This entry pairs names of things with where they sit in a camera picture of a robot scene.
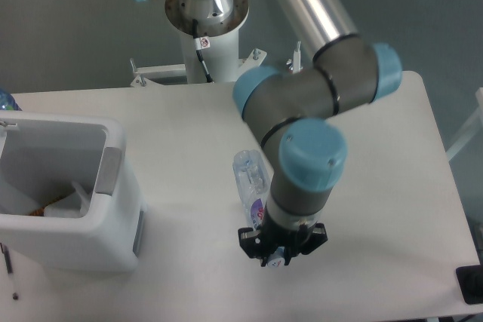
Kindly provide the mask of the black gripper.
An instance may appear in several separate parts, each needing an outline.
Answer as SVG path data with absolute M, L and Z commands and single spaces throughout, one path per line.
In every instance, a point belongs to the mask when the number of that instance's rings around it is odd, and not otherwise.
M 325 225 L 317 222 L 311 226 L 302 224 L 295 230 L 280 226 L 265 211 L 260 230 L 245 227 L 238 229 L 239 246 L 250 259 L 258 259 L 266 267 L 268 258 L 278 247 L 284 247 L 284 265 L 299 254 L 308 255 L 328 241 Z

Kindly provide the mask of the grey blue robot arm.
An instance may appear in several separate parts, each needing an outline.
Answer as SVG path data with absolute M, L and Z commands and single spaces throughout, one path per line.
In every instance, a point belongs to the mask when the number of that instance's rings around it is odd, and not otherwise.
M 240 247 L 261 265 L 289 263 L 326 242 L 319 217 L 347 156 L 327 119 L 395 92 L 402 78 L 395 50 L 364 42 L 340 0 L 279 2 L 312 59 L 290 75 L 239 62 L 248 0 L 165 1 L 187 81 L 234 84 L 235 105 L 274 171 L 262 220 L 238 231 Z

